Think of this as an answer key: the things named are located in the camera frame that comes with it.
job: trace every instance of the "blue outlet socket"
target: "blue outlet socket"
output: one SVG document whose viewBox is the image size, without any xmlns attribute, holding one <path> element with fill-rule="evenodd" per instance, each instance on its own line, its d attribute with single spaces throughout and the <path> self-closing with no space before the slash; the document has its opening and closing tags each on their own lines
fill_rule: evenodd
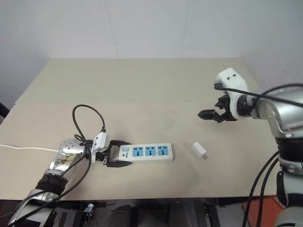
<svg viewBox="0 0 303 227">
<path fill-rule="evenodd" d="M 169 150 L 168 150 L 167 146 L 159 146 L 158 155 L 160 155 L 160 156 L 169 155 Z"/>
<path fill-rule="evenodd" d="M 145 156 L 155 156 L 156 148 L 155 147 L 146 147 L 145 148 Z"/>
<path fill-rule="evenodd" d="M 133 157 L 143 156 L 143 147 L 133 148 Z"/>
</svg>

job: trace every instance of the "power strip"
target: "power strip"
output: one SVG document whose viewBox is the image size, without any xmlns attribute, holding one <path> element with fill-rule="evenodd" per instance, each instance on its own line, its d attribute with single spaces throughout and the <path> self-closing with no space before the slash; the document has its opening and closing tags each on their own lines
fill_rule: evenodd
<svg viewBox="0 0 303 227">
<path fill-rule="evenodd" d="M 170 143 L 122 145 L 120 161 L 172 162 L 174 158 Z"/>
</svg>

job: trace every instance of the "white charger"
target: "white charger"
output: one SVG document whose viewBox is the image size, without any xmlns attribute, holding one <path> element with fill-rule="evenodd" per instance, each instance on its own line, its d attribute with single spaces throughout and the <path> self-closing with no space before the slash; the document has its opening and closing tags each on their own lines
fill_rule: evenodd
<svg viewBox="0 0 303 227">
<path fill-rule="evenodd" d="M 204 159 L 208 159 L 208 156 L 205 154 L 207 151 L 199 142 L 195 142 L 191 149 L 198 156 L 198 158 L 203 157 Z"/>
</svg>

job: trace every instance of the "red object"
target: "red object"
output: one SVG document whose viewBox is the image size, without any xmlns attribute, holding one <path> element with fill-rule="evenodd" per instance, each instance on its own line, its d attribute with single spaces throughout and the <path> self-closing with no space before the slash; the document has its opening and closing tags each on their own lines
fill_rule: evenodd
<svg viewBox="0 0 303 227">
<path fill-rule="evenodd" d="M 243 203 L 243 208 L 246 209 L 247 203 Z M 254 200 L 250 204 L 250 212 L 248 221 L 251 227 L 256 227 L 259 210 L 259 200 Z M 273 198 L 267 197 L 263 200 L 262 227 L 273 227 L 278 214 L 283 210 L 283 207 Z"/>
</svg>

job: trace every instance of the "white wall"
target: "white wall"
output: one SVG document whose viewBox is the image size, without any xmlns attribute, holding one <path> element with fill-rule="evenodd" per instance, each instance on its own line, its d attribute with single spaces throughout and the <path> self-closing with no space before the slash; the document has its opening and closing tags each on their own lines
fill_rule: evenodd
<svg viewBox="0 0 303 227">
<path fill-rule="evenodd" d="M 262 88 L 303 82 L 301 0 L 0 0 L 0 102 L 49 58 L 241 57 Z"/>
</svg>

